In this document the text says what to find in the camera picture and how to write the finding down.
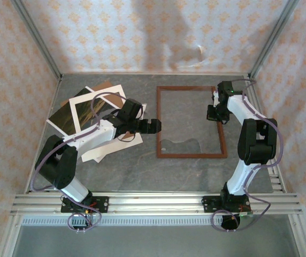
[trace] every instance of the purple cable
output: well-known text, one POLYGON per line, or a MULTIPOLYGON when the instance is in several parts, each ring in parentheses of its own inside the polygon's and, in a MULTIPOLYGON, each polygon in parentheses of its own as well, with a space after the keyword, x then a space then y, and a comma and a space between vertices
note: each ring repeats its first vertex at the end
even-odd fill
POLYGON ((259 113, 256 113, 256 112, 254 111, 254 109, 253 109, 252 107, 250 107, 250 105, 249 105, 249 104, 245 101, 245 99, 244 99, 245 94, 246 94, 246 90, 247 90, 250 86, 256 84, 257 81, 256 81, 256 80, 250 80, 250 79, 236 79, 236 80, 232 80, 232 82, 234 82, 234 81, 249 81, 249 82, 251 82, 247 87, 244 88, 244 90, 243 90, 243 92, 242 92, 242 100, 243 100, 243 103, 245 104, 245 106, 248 108, 248 110, 249 110, 253 115, 255 115, 255 116, 258 117, 259 119, 261 119, 261 120, 263 120, 264 122, 266 122, 267 124, 269 124, 269 125, 277 132, 277 135, 278 135, 279 141, 280 141, 280 153, 279 153, 279 156, 278 156, 276 162, 274 162, 274 163, 272 163, 272 164, 265 164, 265 165, 257 165, 257 166, 255 166, 255 167, 250 171, 250 173, 248 174, 246 180, 245 180, 244 183, 243 183, 243 191, 244 191, 244 193, 245 193, 249 198, 252 198, 252 199, 254 199, 254 200, 257 200, 257 201, 260 201, 260 202, 263 202, 263 203, 267 203, 268 206, 267 206, 267 207, 264 209, 264 211, 258 216, 257 219, 253 220, 251 223, 249 223, 247 226, 245 226, 245 227, 242 228, 242 229, 234 229, 234 230, 224 230, 224 229, 220 229, 220 228, 218 228, 218 227, 215 226, 213 219, 214 219, 214 217, 215 217, 215 215, 216 215, 217 213, 227 213, 227 214, 230 214, 230 215, 235 219, 236 223, 238 224, 238 221, 237 221, 237 219, 236 219, 236 217, 235 217, 235 215, 234 215, 233 213, 231 213, 231 212, 228 211, 228 210, 217 210, 216 212, 214 212, 214 213, 211 215, 210 223, 211 223, 211 226, 212 226, 214 229, 216 229, 217 231, 220 231, 220 232, 236 232, 236 231, 245 230, 245 229, 251 227, 253 224, 255 224, 258 220, 260 220, 260 218, 268 211, 268 209, 270 209, 270 207, 271 207, 271 203, 270 203, 270 202, 265 201, 265 200, 263 200, 263 199, 260 199, 260 198, 258 198, 258 197, 255 197, 255 196, 253 196, 253 195, 251 195, 251 194, 249 194, 249 193, 247 192, 247 190, 248 190, 248 189, 247 189, 247 183, 248 183, 248 181, 249 181, 251 175, 253 174, 254 170, 260 169, 260 168, 271 168, 271 167, 274 167, 274 166, 278 165, 279 162, 280 162, 280 160, 281 160, 281 158, 282 158, 282 154, 283 154, 283 152, 284 152, 284 141, 283 141, 282 135, 281 135, 279 129, 277 128, 277 126, 275 126, 275 125, 274 125, 272 122, 270 122, 268 119, 262 117, 259 113))
MULTIPOLYGON (((35 180, 36 180, 36 176, 38 175, 40 169, 43 167, 44 163, 45 163, 53 154, 55 154, 56 151, 58 151, 59 149, 61 149, 61 148, 62 148, 63 146, 65 146, 66 144, 68 144, 68 143, 70 143, 70 142, 72 142, 72 141, 76 141, 76 140, 78 140, 78 139, 81 139, 81 138, 83 138, 83 137, 86 137, 87 135, 90 135, 90 134, 94 133, 95 131, 97 131, 97 130, 99 129, 100 124, 101 124, 101 120, 100 120, 98 114, 96 113, 96 111, 94 110, 94 102, 95 102, 95 99, 96 99, 96 98, 98 98, 98 97, 100 97, 101 95, 104 95, 104 94, 107 94, 107 95, 108 95, 108 94, 110 94, 110 95, 116 95, 116 96, 118 96, 118 97, 121 97, 121 98, 124 99, 124 100, 127 100, 127 98, 125 98, 125 97, 123 97, 123 96, 121 96, 121 95, 119 95, 119 94, 113 93, 113 92, 103 92, 103 93, 99 93, 99 94, 95 95, 94 98, 93 98, 92 101, 91 101, 91 111, 92 111, 93 115, 95 116, 95 118, 96 118, 96 120, 97 120, 95 128, 92 129, 92 130, 90 130, 89 132, 86 132, 86 133, 84 133, 84 134, 81 134, 81 135, 79 135, 79 136, 77 136, 77 137, 75 137, 75 138, 71 138, 71 139, 69 139, 69 140, 66 140, 65 142, 62 142, 60 145, 56 146, 52 151, 50 151, 50 152, 42 159, 42 161, 39 163, 39 165, 36 167, 36 169, 35 169, 34 172, 33 172, 32 178, 31 178, 30 183, 29 183, 30 189, 31 189, 32 191, 34 191, 34 192, 39 192, 39 191, 43 191, 43 190, 46 190, 46 189, 49 189, 49 188, 53 188, 52 185, 48 185, 48 186, 45 186, 45 187, 42 187, 42 188, 35 188, 35 187, 34 187, 34 182, 35 182, 35 180)), ((90 207, 90 206, 83 205, 83 204, 81 204, 80 202, 77 202, 77 201, 75 201, 74 199, 72 199, 71 197, 69 197, 69 196, 68 196, 67 194, 65 194, 62 190, 60 190, 60 191, 61 191, 70 201, 72 201, 74 204, 76 204, 76 205, 78 205, 78 206, 80 206, 80 207, 82 207, 82 208, 90 209, 90 210, 92 210, 92 211, 98 213, 98 215, 99 215, 98 220, 97 220, 94 224, 92 224, 92 223, 91 223, 91 220, 88 220, 88 219, 87 219, 86 217, 84 217, 84 215, 82 215, 81 213, 73 213, 73 214, 67 219, 67 226, 68 226, 69 229, 71 229, 71 230, 73 230, 73 231, 77 231, 77 232, 79 231, 79 229, 75 229, 75 228, 73 228, 73 227, 70 225, 70 221, 71 221, 71 219, 73 218, 74 215, 82 216, 82 217, 86 220, 86 222, 89 223, 89 227, 87 227, 86 229, 83 229, 84 232, 85 232, 85 231, 88 231, 88 230, 90 230, 90 229, 92 229, 92 228, 94 228, 94 227, 101 221, 101 219, 102 219, 102 214, 101 214, 98 210, 96 210, 95 208, 92 208, 92 207, 90 207)))

